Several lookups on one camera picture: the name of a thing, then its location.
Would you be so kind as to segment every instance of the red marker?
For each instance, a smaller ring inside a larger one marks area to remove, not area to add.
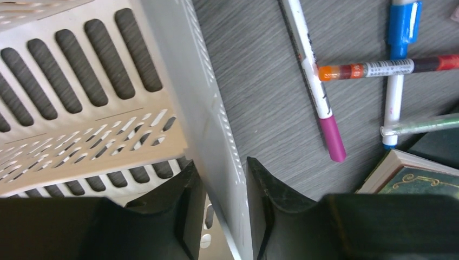
[[[319,68],[319,78],[321,81],[361,79],[451,69],[459,69],[459,55],[326,66]]]

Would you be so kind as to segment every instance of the marker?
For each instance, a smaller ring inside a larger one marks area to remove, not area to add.
[[[389,15],[389,38],[390,59],[405,59],[408,52],[408,44],[415,43],[419,21],[421,20],[421,1],[392,0]],[[384,111],[384,126],[398,123],[402,106],[404,75],[390,75],[386,92],[386,104]],[[398,137],[396,135],[383,137],[385,149],[395,148]]]
[[[319,78],[321,81],[347,80],[451,69],[459,69],[459,55],[326,66],[319,68]]]
[[[333,116],[330,102],[324,85],[319,79],[316,57],[312,51],[311,40],[306,20],[299,0],[279,0],[282,12],[286,16],[286,24],[293,35],[294,45],[301,61],[303,73],[308,82],[314,106],[319,115],[320,126],[324,133],[325,142],[333,161],[342,162],[346,159],[346,150],[339,135],[338,126]]]
[[[454,113],[423,120],[396,123],[391,126],[382,126],[381,135],[386,137],[390,135],[419,134],[457,127],[459,127],[459,113]]]

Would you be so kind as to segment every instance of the blue marker cap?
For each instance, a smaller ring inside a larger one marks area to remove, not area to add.
[[[422,2],[394,0],[389,14],[389,38],[391,45],[390,59],[405,59],[408,44],[415,43],[421,20]]]
[[[384,149],[386,150],[395,149],[396,147],[396,145],[384,145]]]

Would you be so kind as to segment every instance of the gray wood grain desk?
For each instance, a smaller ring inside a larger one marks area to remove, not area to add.
[[[276,177],[319,199],[352,192],[384,154],[385,79],[325,85],[348,157],[329,159],[277,0],[193,0],[241,159],[258,158]],[[383,60],[389,0],[301,0],[318,63]],[[457,0],[424,0],[410,57],[459,53]],[[448,110],[458,71],[405,77],[402,119]]]

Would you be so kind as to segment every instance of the black object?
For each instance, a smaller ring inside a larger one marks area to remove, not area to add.
[[[205,196],[190,163],[127,209],[107,198],[0,199],[0,258],[198,259]]]
[[[459,259],[459,203],[438,195],[332,194],[319,202],[247,158],[254,259]]]

